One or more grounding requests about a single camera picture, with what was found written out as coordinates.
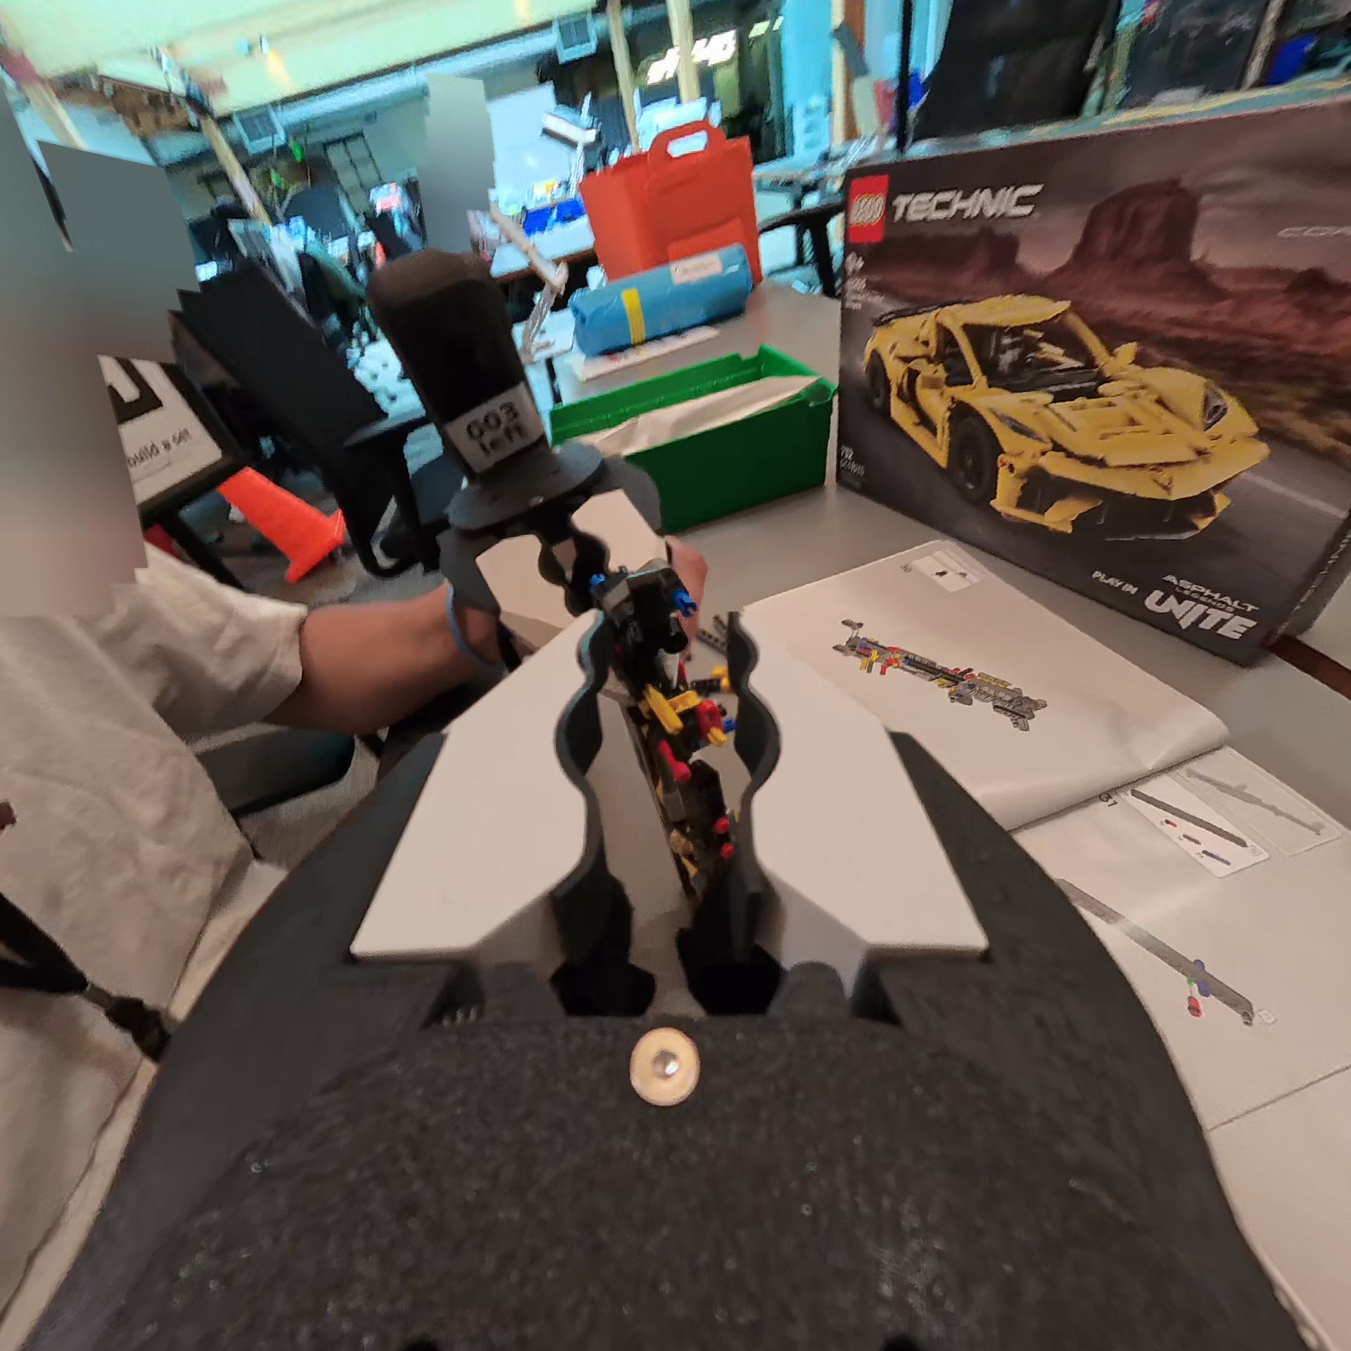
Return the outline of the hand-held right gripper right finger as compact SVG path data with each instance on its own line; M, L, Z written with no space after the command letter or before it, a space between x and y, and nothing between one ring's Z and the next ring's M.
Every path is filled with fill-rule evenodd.
M851 999L882 958L979 958L986 932L904 764L919 750L821 670L730 616L733 754L748 786L733 855L676 955L705 1017L762 1017L785 973Z

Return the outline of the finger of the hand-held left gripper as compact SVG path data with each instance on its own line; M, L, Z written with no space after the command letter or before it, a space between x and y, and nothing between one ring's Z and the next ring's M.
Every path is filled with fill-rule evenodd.
M629 495L592 495L579 506L579 574L668 565L668 538Z
M574 615L566 589L541 573L544 543L537 538L507 538L478 555L507 633L524 645L548 645Z

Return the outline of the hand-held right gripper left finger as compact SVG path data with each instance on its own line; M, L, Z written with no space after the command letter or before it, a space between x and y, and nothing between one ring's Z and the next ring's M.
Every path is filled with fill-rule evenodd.
M585 783L607 670L607 624L583 615L448 726L351 958L524 962L566 1008L648 1008Z

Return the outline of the partly built lego chassis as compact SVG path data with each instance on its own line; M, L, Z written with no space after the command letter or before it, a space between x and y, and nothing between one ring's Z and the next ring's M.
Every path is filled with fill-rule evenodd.
M692 906L722 878L735 851L735 826L712 748L726 748L733 716L719 694L730 674L687 677L683 624L697 605L672 565L591 573L585 598L607 633L607 688L629 708L633 742L647 769L672 868Z

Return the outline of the lego instruction booklet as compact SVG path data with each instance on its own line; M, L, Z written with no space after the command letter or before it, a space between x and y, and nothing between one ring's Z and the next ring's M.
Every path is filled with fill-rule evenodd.
M915 731L1067 885L1153 1012L1259 1260L1311 1344L1348 1348L1348 826L951 539L744 616Z

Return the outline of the person's left forearm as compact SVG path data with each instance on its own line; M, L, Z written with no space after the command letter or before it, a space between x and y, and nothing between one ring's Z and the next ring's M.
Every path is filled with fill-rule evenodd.
M301 681L266 723L367 735L410 719L452 688L484 681L449 641L443 586L410 601L336 605L303 616Z

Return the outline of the lego set box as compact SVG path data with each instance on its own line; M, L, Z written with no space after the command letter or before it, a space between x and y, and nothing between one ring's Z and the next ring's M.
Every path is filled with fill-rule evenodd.
M1252 664L1351 557L1348 94L868 160L837 485Z

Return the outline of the person's left hand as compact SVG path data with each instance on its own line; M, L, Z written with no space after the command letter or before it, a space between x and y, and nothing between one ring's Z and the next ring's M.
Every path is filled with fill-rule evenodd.
M670 557L672 573L680 574L683 593L692 598L692 612L680 616L687 645L692 645L697 637L697 628L702 628L708 560L693 543L687 543L680 538L668 538L668 557Z

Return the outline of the blue wristband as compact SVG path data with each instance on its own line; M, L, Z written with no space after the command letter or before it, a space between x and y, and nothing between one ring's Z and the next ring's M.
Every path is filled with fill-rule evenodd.
M469 670L476 674L507 670L500 615L463 605L449 584L443 586L443 615L448 615L449 641L462 653L462 664Z

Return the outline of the green plastic bin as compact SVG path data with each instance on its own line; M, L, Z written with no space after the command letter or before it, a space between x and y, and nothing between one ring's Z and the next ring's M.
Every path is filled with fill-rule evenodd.
M816 385L770 410L748 415L744 421L617 457L651 477L662 506L662 527L680 535L805 487L821 487L832 457L833 380L773 346L756 346L756 351L726 351L607 394L562 400L548 410L548 421L556 442L562 442L566 434L609 430L629 415L656 410L672 400L715 394L762 375L816 375Z

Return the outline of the white paper bag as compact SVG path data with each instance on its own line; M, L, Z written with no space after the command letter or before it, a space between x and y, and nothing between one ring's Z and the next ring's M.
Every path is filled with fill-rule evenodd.
M629 415L609 430L574 430L566 442L591 442L602 457L633 457L648 447L676 442L683 436L744 421L748 415L770 410L789 397L809 390L816 375L762 375L715 394L672 400L656 410Z

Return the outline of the blue wrapped roll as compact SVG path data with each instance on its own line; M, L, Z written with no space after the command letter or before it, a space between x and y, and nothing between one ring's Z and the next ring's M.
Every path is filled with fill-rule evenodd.
M755 273L744 243L676 259L572 293L572 342L591 360L647 346L744 313L751 289Z

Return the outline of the orange carry case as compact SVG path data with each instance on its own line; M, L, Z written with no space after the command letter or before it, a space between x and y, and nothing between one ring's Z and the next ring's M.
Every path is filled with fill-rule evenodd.
M751 281L763 278L755 211L751 138L692 121L651 137L647 154L583 176L579 194L602 276L626 278L668 260L738 243Z

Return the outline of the orange traffic cone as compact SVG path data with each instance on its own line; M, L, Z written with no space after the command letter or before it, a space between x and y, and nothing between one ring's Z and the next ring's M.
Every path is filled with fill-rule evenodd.
M345 515L322 513L253 466L239 466L217 487L284 557L286 584L301 584L345 548Z

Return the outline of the framed marker placard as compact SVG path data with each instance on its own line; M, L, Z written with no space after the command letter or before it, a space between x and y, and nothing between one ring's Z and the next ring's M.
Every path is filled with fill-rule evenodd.
M100 354L140 521L158 521L245 466L237 442L176 364Z

